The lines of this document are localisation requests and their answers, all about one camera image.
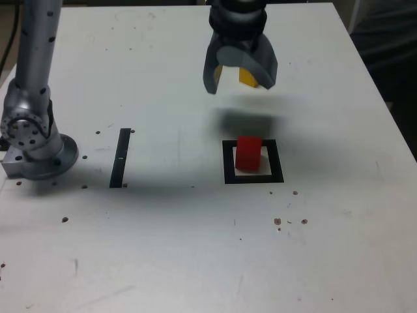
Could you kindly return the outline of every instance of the cable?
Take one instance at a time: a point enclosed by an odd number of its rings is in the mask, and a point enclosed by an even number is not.
[[[14,0],[14,22],[13,22],[13,29],[12,33],[10,35],[10,39],[8,40],[6,50],[1,58],[0,62],[0,77],[1,73],[3,71],[3,68],[5,67],[6,59],[8,56],[8,53],[10,52],[10,49],[13,45],[14,37],[16,36],[16,31],[18,30],[19,25],[19,15],[20,15],[20,2],[19,0]]]

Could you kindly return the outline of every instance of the red cube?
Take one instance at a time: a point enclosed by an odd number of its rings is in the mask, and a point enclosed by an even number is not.
[[[261,163],[262,138],[240,136],[237,140],[235,168],[258,171]]]

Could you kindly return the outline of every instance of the white paper square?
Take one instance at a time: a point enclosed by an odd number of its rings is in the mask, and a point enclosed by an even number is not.
[[[236,165],[236,147],[233,147],[233,165]],[[256,176],[256,175],[272,175],[271,167],[269,165],[268,149],[266,147],[261,148],[261,163],[259,165],[259,171],[240,171],[235,168],[236,176]]]

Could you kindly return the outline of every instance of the metal robot arm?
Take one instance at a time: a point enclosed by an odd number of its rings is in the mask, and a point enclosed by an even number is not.
[[[3,167],[10,178],[59,175],[75,163],[75,141],[58,132],[48,78],[63,0],[25,0],[16,77],[8,86],[1,134],[10,148]]]
[[[263,34],[266,0],[214,0],[209,22],[213,36],[207,48],[203,81],[215,94],[222,66],[246,69],[264,88],[275,85],[278,63]]]

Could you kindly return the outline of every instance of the white table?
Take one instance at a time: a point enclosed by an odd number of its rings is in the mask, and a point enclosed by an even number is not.
[[[276,86],[225,68],[213,96],[209,7],[63,9],[50,87],[80,158],[20,186],[1,170],[0,312],[417,311],[406,143],[331,4],[267,12]],[[278,121],[284,183],[224,184],[224,112]]]

